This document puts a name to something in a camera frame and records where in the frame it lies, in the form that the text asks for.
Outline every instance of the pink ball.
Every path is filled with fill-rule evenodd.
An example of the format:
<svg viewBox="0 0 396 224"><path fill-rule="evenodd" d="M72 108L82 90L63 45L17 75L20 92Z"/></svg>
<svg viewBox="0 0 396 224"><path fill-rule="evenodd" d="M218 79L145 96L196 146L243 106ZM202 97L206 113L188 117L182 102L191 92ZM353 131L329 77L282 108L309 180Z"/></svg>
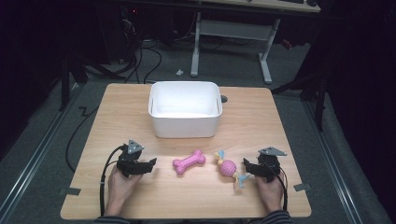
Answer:
<svg viewBox="0 0 396 224"><path fill-rule="evenodd" d="M220 172L228 177L232 177L233 173L236 171L236 165L233 163L233 161L223 161L223 163L220 166Z"/></svg>

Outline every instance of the striped sleeve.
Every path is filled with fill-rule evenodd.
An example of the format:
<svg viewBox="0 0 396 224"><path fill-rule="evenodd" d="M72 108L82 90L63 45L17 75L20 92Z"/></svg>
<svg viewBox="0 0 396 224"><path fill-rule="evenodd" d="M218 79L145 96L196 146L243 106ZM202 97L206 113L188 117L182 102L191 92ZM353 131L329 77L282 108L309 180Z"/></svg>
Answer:
<svg viewBox="0 0 396 224"><path fill-rule="evenodd" d="M92 224L130 224L123 217L99 217Z"/></svg>
<svg viewBox="0 0 396 224"><path fill-rule="evenodd" d="M264 218L262 224L290 224L293 223L291 221L291 217L288 211L278 210L268 214L267 217Z"/></svg>

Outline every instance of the black cable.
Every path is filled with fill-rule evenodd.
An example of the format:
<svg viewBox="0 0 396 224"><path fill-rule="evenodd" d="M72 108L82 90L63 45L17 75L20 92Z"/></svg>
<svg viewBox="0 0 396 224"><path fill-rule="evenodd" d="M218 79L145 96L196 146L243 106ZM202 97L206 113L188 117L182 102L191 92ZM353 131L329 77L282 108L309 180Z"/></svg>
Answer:
<svg viewBox="0 0 396 224"><path fill-rule="evenodd" d="M77 60L79 60L82 64L88 64L97 71L101 72L103 75L107 77L112 77L115 79L122 79L118 74L113 73L112 71L108 70L107 68L103 67L101 64L96 63L92 61L91 59L85 58L81 55L75 54L74 57L76 57Z"/></svg>
<svg viewBox="0 0 396 224"><path fill-rule="evenodd" d="M223 42L224 42L224 37L219 37L219 36L212 36L211 38L207 37L207 38L202 38L202 39L203 39L203 40L206 40L206 42L207 42L207 43L210 43L210 44L214 43L215 41L208 41L208 40L211 40L211 39L214 39L214 40L219 39L219 44L218 44L217 46L215 46L214 48L212 48L212 49L206 48L206 47L204 47L204 46L200 43L200 48L201 48L201 49L208 49L208 50L215 50L215 49L218 49L218 48L220 48L220 47L222 46L222 44L223 44Z"/></svg>
<svg viewBox="0 0 396 224"><path fill-rule="evenodd" d="M284 184L284 182L280 179L280 176L264 161L264 164L270 169L270 171L274 174L274 176L276 176L276 178L279 180L280 184L282 185L283 188L283 210L287 211L288 210L288 189L287 189L287 185L288 185L288 177L286 176L285 171L281 168L280 170L282 171L282 173L285 175L285 181L286 181L286 186ZM251 224L254 221L258 221L258 220L263 220L263 217L258 217L258 218L253 218L250 221L247 222L247 224Z"/></svg>
<svg viewBox="0 0 396 224"><path fill-rule="evenodd" d="M186 37L186 38L181 39L181 40L176 40L176 41L173 42L173 44L181 46L181 47L188 47L188 46L194 45L195 42L194 42L194 40L191 40L192 37L194 37L194 36L192 35L192 36ZM188 42L188 44L177 43L177 42L183 42L183 41Z"/></svg>
<svg viewBox="0 0 396 224"><path fill-rule="evenodd" d="M249 39L249 40L245 40L244 43L238 43L235 41L235 38L224 38L224 43L237 45L237 46L246 46L256 42L258 42L258 40Z"/></svg>
<svg viewBox="0 0 396 224"><path fill-rule="evenodd" d="M83 121L77 126L77 128L74 130L72 136L69 138L69 142L67 143L66 152L65 152L66 163L67 163L67 166L69 166L70 170L71 170L73 173L76 171L76 169L73 168L73 166L70 164L70 161L69 161L69 148L70 148L70 144L72 143L74 136L76 135L77 131L78 131L79 128L82 126L82 124L85 122L85 120L87 120L98 108L99 108L99 106L97 106L91 113L89 113L87 116L85 116L84 120L83 120Z"/></svg>
<svg viewBox="0 0 396 224"><path fill-rule="evenodd" d="M127 78L125 78L125 81L124 81L124 83L127 83L128 82L128 80L129 80L129 78L131 78L131 76L134 74L134 73L136 73L136 81L137 81L137 84L140 84L140 81L139 81L139 76L137 75L137 68L140 66L140 64L142 63L142 55L143 55L143 53L142 53L142 47L140 46L140 58L139 58L139 63L134 67L134 71L132 71L131 72L131 74L127 77Z"/></svg>
<svg viewBox="0 0 396 224"><path fill-rule="evenodd" d="M151 50L151 51L157 53L158 56L160 56L160 60L158 61L157 65L156 65L153 69L151 69L151 71L149 71L149 72L145 75L145 78L143 79L143 84L146 84L146 80L147 80L148 76L149 76L158 66L160 66L161 62L163 61L163 56L161 56L161 53L159 53L157 50L154 50L154 49L147 49L147 50Z"/></svg>
<svg viewBox="0 0 396 224"><path fill-rule="evenodd" d="M130 60L128 60L129 62L128 62L128 64L125 66L125 67L123 67L123 68L121 68L120 70L118 70L118 71L110 71L112 74L114 74L115 76L117 76L117 75L120 75L120 74L122 74L122 73L124 73L124 72L127 72L127 71L129 71L129 70L131 70L132 68L134 68L134 66L135 66L135 62L136 62L136 57L134 56L134 54L132 53L132 56L130 57L129 55L131 54L131 51L132 52L134 52L134 48L135 48L135 44L134 43L138 43L138 42L140 42L139 40L140 40L140 38L141 38L141 35L143 34L143 30L142 29L140 29L141 31L140 32L138 32L137 34L136 33L133 33L133 36L132 36L132 38L130 38L131 39L131 41L129 41L130 43L128 43L128 41L127 41L127 52L126 52L126 58L127 58L127 60L128 60L128 58L131 58ZM90 74L92 74L92 75L94 75L94 76L102 76L102 75L105 75L104 73L103 73L103 71L99 71L100 73L96 73L96 72L94 72L94 71L92 71L92 70L90 70L89 68L87 68L87 67L85 67L85 70L86 70L86 72L87 73L90 73Z"/></svg>
<svg viewBox="0 0 396 224"><path fill-rule="evenodd" d="M118 150L122 149L124 146L120 146L117 147L116 149L113 150L113 152L111 152L110 156L108 157L106 164L105 164L105 168L103 169L102 172L102 177L100 179L100 190L99 190L99 200L100 200L100 214L101 217L103 216L103 214L105 213L105 180L106 180L106 170L108 165L110 165L110 160L113 157L114 153L116 153Z"/></svg>
<svg viewBox="0 0 396 224"><path fill-rule="evenodd" d="M192 28L194 27L196 17L197 17L197 13L195 12L195 13L194 13L194 16L192 17L192 22L191 22L191 26L190 26L189 31L187 31L187 33L186 33L185 35L183 35L181 38L174 39L174 43L175 43L176 41L178 41L178 40L183 40L183 39L187 39L187 38L190 38L190 37L192 37L192 36L195 36L195 35L190 35L190 33L191 33Z"/></svg>
<svg viewBox="0 0 396 224"><path fill-rule="evenodd" d="M282 185L282 188L283 188L283 210L287 211L288 210L288 190L286 189L285 184L280 179L279 175L265 161L263 161L263 162L268 167L268 169L270 169L270 171L273 173L273 175L276 176L276 178L279 180L280 184ZM283 171L283 169L281 167L279 167L279 168L282 171L282 173L285 175L286 183L288 183L287 182L288 178L286 177L286 173Z"/></svg>

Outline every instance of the pink dog bone toy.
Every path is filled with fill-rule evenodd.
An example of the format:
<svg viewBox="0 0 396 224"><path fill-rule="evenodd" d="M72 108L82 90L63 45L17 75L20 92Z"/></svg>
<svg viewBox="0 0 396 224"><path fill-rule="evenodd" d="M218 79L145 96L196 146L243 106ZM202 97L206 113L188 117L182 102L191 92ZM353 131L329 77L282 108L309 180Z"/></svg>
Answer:
<svg viewBox="0 0 396 224"><path fill-rule="evenodd" d="M194 165L195 163L204 164L206 161L205 156L202 155L201 150L195 150L192 155L183 160L174 160L172 163L176 169L178 175L183 175L187 168Z"/></svg>
<svg viewBox="0 0 396 224"><path fill-rule="evenodd" d="M237 191L241 189L243 186L243 182L248 178L248 175L240 175L236 172L236 165L233 161L223 160L224 159L224 151L220 150L215 154L216 159L218 160L218 165L220 166L220 172L222 175L233 177L235 179L235 183L233 184L233 191Z"/></svg>

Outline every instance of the hand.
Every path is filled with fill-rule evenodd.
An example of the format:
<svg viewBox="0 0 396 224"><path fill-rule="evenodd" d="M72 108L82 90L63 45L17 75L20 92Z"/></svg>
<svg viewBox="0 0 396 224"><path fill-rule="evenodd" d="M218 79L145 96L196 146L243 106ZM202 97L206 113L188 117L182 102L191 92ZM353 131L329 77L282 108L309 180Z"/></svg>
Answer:
<svg viewBox="0 0 396 224"><path fill-rule="evenodd" d="M117 165L113 167L108 179L109 196L105 216L120 216L124 203L132 195L134 187L142 177L143 175L130 175L127 178L117 168Z"/></svg>
<svg viewBox="0 0 396 224"><path fill-rule="evenodd" d="M279 177L283 181L284 174L280 172ZM259 187L260 197L267 212L272 213L276 210L282 210L283 187L280 181L275 177L273 181L267 183L265 177L255 175L255 178Z"/></svg>

